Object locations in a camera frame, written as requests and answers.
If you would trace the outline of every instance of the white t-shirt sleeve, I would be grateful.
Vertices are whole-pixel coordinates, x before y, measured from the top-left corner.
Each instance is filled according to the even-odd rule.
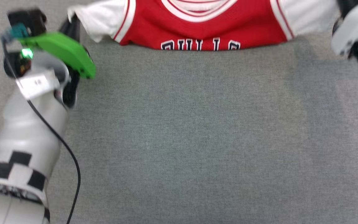
[[[104,36],[114,36],[125,20],[128,0],[108,0],[89,4],[87,6],[72,6],[68,8],[68,18],[77,15],[95,42],[100,42]]]
[[[337,0],[277,1],[294,37],[330,31],[340,15]]]

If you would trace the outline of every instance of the white trim stripe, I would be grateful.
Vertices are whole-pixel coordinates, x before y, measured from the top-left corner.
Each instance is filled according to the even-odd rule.
[[[211,3],[221,2],[222,0],[175,0],[176,2],[187,2],[187,3]]]
[[[115,39],[115,37],[117,37],[118,33],[121,31],[121,28],[124,25],[127,13],[128,13],[128,6],[129,6],[129,0],[125,0],[124,1],[124,11],[122,12],[122,19],[119,22],[119,26],[117,28],[117,30],[114,31],[114,33],[111,36],[112,39]]]
[[[120,43],[123,38],[125,37],[126,33],[128,32],[129,28],[132,25],[133,19],[135,17],[135,10],[136,10],[136,0],[128,0],[129,7],[128,11],[126,12],[126,17],[124,19],[124,24],[122,24],[121,29],[118,31],[115,41]]]
[[[181,2],[177,0],[170,0],[170,3],[176,6],[176,8],[180,9],[186,14],[193,16],[204,16],[206,14],[212,13],[214,9],[218,9],[225,1],[216,1],[216,2]]]
[[[162,4],[172,13],[174,14],[176,17],[182,19],[182,20],[186,20],[189,22],[193,22],[193,23],[199,23],[199,22],[205,22],[208,21],[210,19],[213,19],[215,17],[217,17],[218,15],[224,13],[226,10],[228,10],[231,6],[233,6],[234,3],[237,2],[237,0],[228,0],[227,2],[225,2],[225,4],[223,6],[221,6],[219,9],[217,9],[216,11],[207,14],[205,16],[192,16],[192,15],[188,15],[184,12],[181,12],[180,10],[178,10],[177,8],[175,8],[175,6],[173,6],[169,0],[161,0]]]
[[[284,32],[285,36],[287,37],[287,40],[291,40],[293,38],[293,36],[291,34],[290,28],[287,26],[285,18],[282,15],[280,6],[277,4],[277,0],[270,0],[270,5],[271,5],[273,13],[277,19],[277,22],[281,26],[281,30]]]

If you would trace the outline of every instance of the green led light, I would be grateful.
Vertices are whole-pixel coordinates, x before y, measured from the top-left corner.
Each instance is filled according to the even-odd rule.
[[[31,59],[34,56],[33,51],[31,51],[31,49],[29,49],[29,48],[25,48],[25,49],[21,50],[21,55],[23,55],[23,57],[31,58]]]

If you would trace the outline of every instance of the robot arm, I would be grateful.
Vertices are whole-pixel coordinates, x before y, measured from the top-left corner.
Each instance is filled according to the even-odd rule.
[[[7,58],[5,60],[7,75],[17,78],[19,88],[5,106],[4,126],[0,133],[0,224],[49,224],[46,192],[60,155],[61,140],[57,136],[65,132],[68,111],[75,105],[81,74],[92,78],[94,67],[89,66],[91,59],[77,42],[79,21],[75,17],[61,27],[65,36],[43,32],[43,24],[36,22],[45,22],[46,18],[39,10],[14,12],[9,19],[12,27],[19,24],[19,28],[11,30],[10,34],[22,31],[34,34],[20,41],[38,47],[7,55],[14,74],[8,69]],[[22,24],[30,31],[20,29]],[[57,52],[61,43],[70,46],[69,51],[73,50],[76,55],[86,56],[73,58],[65,46]],[[78,69],[71,66],[73,62],[80,65]]]

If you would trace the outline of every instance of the white label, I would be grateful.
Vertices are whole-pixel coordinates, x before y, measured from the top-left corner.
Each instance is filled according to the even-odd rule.
[[[17,79],[16,83],[27,100],[34,99],[46,92],[51,92],[60,86],[53,70],[29,77],[24,76]]]

